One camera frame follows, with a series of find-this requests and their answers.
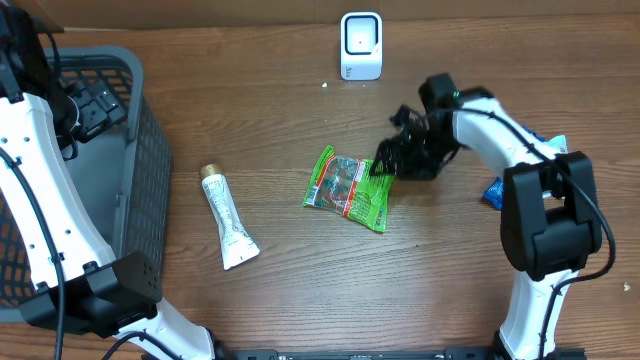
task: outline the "black clamp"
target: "black clamp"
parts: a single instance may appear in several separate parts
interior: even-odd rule
[[[554,160],[596,204],[591,161],[581,152],[557,155]],[[550,191],[564,206],[545,209],[542,194]],[[548,274],[585,267],[600,250],[600,221],[591,207],[545,163],[519,164],[505,169],[500,224],[502,247],[511,265],[534,281]]]
[[[73,129],[73,138],[87,143],[127,118],[125,107],[113,96],[104,81],[88,86],[76,82],[67,88],[80,111],[80,124]]]
[[[159,269],[141,252],[134,252],[98,268],[95,262],[83,266],[85,274],[65,282],[67,303],[64,332],[87,332],[102,338],[143,317],[157,313],[162,300]],[[20,304],[24,320],[36,327],[55,330],[58,315],[58,286],[41,286],[38,294]]]
[[[402,105],[389,119],[400,133],[380,143],[371,176],[432,180],[458,153],[461,145],[453,135],[452,112],[436,111],[458,106],[453,95],[459,92],[453,80],[448,74],[429,77],[418,93],[426,114]]]

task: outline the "snack bag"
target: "snack bag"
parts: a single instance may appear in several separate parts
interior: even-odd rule
[[[384,232],[393,176],[369,177],[372,160],[336,156],[327,146],[316,163],[302,206],[334,211]]]

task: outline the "basket mesh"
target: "basket mesh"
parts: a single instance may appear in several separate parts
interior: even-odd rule
[[[22,236],[0,192],[0,308],[14,308],[34,293]]]
[[[162,262],[169,201],[171,149],[142,102],[124,255],[140,250],[158,268]]]

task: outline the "blue package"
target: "blue package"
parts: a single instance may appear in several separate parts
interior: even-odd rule
[[[545,138],[533,132],[529,127],[525,127],[525,130],[530,132],[533,136],[535,136],[538,140],[544,141]],[[567,138],[564,135],[558,135],[553,139],[547,142],[547,145],[558,150],[558,152],[562,154],[566,154],[569,152],[569,148],[567,147]],[[482,195],[491,205],[493,205],[496,210],[502,210],[502,193],[503,193],[503,183],[502,179],[496,177],[496,180],[489,186],[487,190],[485,190]]]

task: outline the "wooden table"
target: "wooden table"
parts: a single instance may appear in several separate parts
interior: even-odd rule
[[[300,206],[327,144],[372,157],[387,118],[418,86],[450,72],[484,85],[522,124],[595,167],[619,255],[603,279],[573,286],[557,342],[591,359],[640,358],[640,16],[385,23],[374,82],[339,76],[337,25],[70,33],[62,46],[130,48],[173,148],[164,292],[231,348],[424,350],[489,345],[513,269],[499,213],[479,198],[494,176],[464,151],[435,181],[396,182],[387,232]],[[222,270],[201,165],[225,166],[260,258]],[[604,264],[607,247],[586,272]],[[623,290],[623,284],[631,286]],[[54,334],[0,326],[0,357],[50,358]],[[65,359],[97,359],[113,340],[65,337]],[[134,346],[118,359],[139,358]]]

